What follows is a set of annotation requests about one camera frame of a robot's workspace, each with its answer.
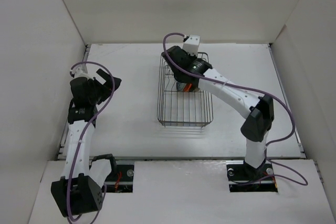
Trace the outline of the blue floral ceramic plate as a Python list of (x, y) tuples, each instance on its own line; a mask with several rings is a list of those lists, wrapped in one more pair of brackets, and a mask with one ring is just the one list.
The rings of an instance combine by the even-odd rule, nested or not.
[(176, 90), (178, 92), (183, 92), (184, 91), (184, 88), (185, 88), (185, 84), (184, 83), (180, 83), (180, 82), (177, 82), (176, 83)]

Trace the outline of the orange plastic plate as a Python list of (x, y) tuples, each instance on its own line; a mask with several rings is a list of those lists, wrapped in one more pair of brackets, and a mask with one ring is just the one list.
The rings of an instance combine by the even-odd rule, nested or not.
[(188, 83), (188, 84), (185, 85), (183, 91), (184, 92), (193, 92), (194, 91), (194, 86), (191, 83)]

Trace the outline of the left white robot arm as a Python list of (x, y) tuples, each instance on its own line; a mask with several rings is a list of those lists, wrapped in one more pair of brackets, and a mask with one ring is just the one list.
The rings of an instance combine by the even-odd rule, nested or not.
[(51, 194), (62, 216), (71, 222), (83, 214), (101, 210), (104, 182), (114, 179), (118, 172), (112, 154), (90, 158), (97, 107), (107, 104), (121, 84), (121, 79), (111, 77), (103, 69), (98, 69), (96, 74), (91, 77), (80, 67), (72, 73), (66, 163), (60, 179), (51, 184)]

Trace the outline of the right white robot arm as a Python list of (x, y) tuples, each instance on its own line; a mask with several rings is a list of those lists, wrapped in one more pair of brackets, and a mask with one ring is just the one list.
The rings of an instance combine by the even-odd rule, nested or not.
[(228, 169), (229, 173), (240, 172), (242, 181), (253, 181), (261, 177), (265, 167), (265, 147), (268, 132), (274, 120), (274, 102), (271, 96), (258, 97), (249, 92), (231, 87), (210, 63), (191, 56), (179, 46), (173, 46), (161, 54), (170, 66), (177, 82), (190, 84), (194, 88), (216, 96), (243, 118), (240, 131), (246, 138), (246, 155), (241, 165)]

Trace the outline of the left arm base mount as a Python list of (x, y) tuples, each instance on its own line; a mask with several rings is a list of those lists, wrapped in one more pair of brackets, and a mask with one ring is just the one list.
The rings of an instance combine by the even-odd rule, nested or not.
[(132, 193), (133, 179), (134, 164), (118, 164), (117, 171), (106, 178), (107, 193)]

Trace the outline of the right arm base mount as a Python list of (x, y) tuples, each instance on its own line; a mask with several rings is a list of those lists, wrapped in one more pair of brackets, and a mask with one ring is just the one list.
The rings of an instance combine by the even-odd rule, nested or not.
[(259, 168), (248, 164), (227, 164), (227, 178), (231, 193), (277, 193), (278, 188), (271, 164), (263, 163)]

